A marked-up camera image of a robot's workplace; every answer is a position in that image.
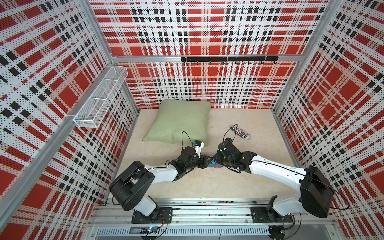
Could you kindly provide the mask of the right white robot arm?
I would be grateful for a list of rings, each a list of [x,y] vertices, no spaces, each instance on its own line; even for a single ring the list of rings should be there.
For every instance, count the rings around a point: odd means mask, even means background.
[[[266,214],[271,221],[301,212],[322,219],[329,215],[334,190],[316,167],[310,166],[307,169],[290,167],[250,151],[240,152],[230,138],[219,144],[214,160],[236,173],[246,172],[264,176],[296,191],[291,196],[271,197],[266,206]]]

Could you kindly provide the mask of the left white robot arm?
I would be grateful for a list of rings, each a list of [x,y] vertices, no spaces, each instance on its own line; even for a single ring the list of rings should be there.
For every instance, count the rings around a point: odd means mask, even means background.
[[[203,145],[185,147],[175,159],[162,166],[133,162],[110,184],[109,191],[124,211],[134,210],[145,217],[154,218],[158,205],[146,195],[150,186],[180,180],[194,169],[205,169],[213,158],[201,154]]]

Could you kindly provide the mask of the blue 2x4 lego brick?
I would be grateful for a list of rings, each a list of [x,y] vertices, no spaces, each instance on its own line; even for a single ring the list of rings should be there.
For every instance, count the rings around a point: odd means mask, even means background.
[[[214,160],[212,160],[209,164],[210,168],[222,168],[223,166],[220,164],[217,164]]]

